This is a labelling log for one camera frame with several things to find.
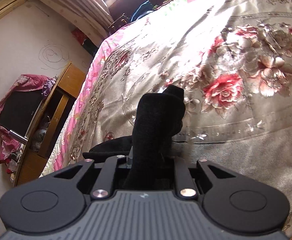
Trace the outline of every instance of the scribble drawing on wall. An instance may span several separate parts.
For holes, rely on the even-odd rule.
[[[83,68],[88,68],[87,63],[84,62],[84,61],[81,62],[81,66],[82,66]]]
[[[49,44],[40,50],[39,59],[50,68],[60,69],[69,60],[69,52],[63,45]]]

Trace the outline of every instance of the metal rod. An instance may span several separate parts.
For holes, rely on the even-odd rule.
[[[16,132],[13,131],[13,130],[10,130],[10,131],[9,131],[9,135],[10,135],[13,139],[17,140],[18,142],[20,142],[20,143],[22,143],[22,144],[26,144],[26,143],[28,142],[28,139],[27,139],[26,137],[21,136],[20,134],[16,133]]]

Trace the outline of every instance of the circular pad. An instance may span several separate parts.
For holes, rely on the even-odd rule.
[[[207,215],[226,230],[244,234],[280,229],[290,209],[285,195],[263,183],[238,177],[214,181],[203,199]]]
[[[31,212],[44,212],[58,203],[58,196],[50,191],[34,191],[21,199],[21,205]]]
[[[266,198],[259,192],[251,190],[241,190],[230,196],[230,203],[242,211],[254,212],[263,209]]]
[[[75,221],[85,206],[75,182],[43,177],[6,192],[0,199],[0,218],[7,229],[46,233]]]

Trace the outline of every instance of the black fabric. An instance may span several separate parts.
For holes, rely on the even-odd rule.
[[[132,132],[133,161],[124,189],[152,189],[162,144],[179,133],[185,114],[184,90],[173,85],[139,101]]]
[[[85,39],[82,46],[93,57],[96,55],[99,49],[89,38]]]
[[[123,188],[153,189],[157,168],[170,151],[172,136],[180,132],[184,114],[183,89],[170,85],[162,94],[145,94],[138,103],[132,136],[100,143],[82,155],[100,163],[128,155],[133,146],[132,167]]]
[[[132,147],[132,135],[105,141],[82,153],[85,159],[93,159],[96,163],[105,162],[108,157],[128,155]]]

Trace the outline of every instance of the wooden trim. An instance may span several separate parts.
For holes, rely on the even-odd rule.
[[[58,87],[65,93],[77,98],[80,94],[82,84],[86,79],[86,74],[74,65],[70,65],[58,83]]]
[[[36,115],[34,116],[33,118],[33,121],[31,121],[31,128],[29,129],[29,132],[26,134],[26,137],[28,138],[28,142],[27,144],[25,145],[24,147],[24,150],[22,151],[22,155],[21,155],[21,158],[19,160],[19,163],[18,163],[18,168],[17,168],[17,171],[16,171],[16,176],[15,176],[15,180],[14,180],[14,183],[13,183],[13,186],[15,187],[17,184],[18,184],[18,179],[19,179],[19,174],[20,174],[20,169],[21,169],[21,166],[22,166],[22,163],[23,163],[23,160],[25,158],[25,155],[27,154],[27,151],[30,147],[30,144],[31,144],[31,141],[32,141],[32,135],[33,133],[36,131],[38,125],[39,125],[39,122],[41,120],[41,117],[42,115],[44,114],[44,111],[55,91],[55,89],[57,88],[58,86],[58,83],[60,82],[60,80],[62,79],[63,75],[65,74],[65,72],[67,71],[67,69],[69,68],[69,66],[71,65],[71,61],[65,66],[64,70],[60,73],[57,81],[56,81],[56,84],[53,86],[51,92],[49,93],[48,97],[46,98],[46,100],[44,101],[43,105],[41,106],[41,108],[39,109],[38,113],[36,113]]]
[[[63,114],[63,112],[65,110],[68,99],[69,99],[69,96],[66,94],[63,94],[63,96],[62,96],[62,98],[57,106],[57,109],[54,113],[54,116],[52,117],[51,122],[48,126],[47,132],[44,136],[44,140],[41,143],[40,150],[38,152],[38,155],[40,157],[47,158],[50,155],[50,154],[47,154],[47,150],[48,150],[49,144],[51,142],[52,136],[53,136],[54,132],[56,131],[56,128],[57,128],[57,125],[58,125],[59,120],[61,118],[61,115]]]
[[[32,150],[27,151],[27,156],[23,160],[22,168],[20,169],[19,179],[17,185],[37,179],[44,169],[47,160],[38,156]]]

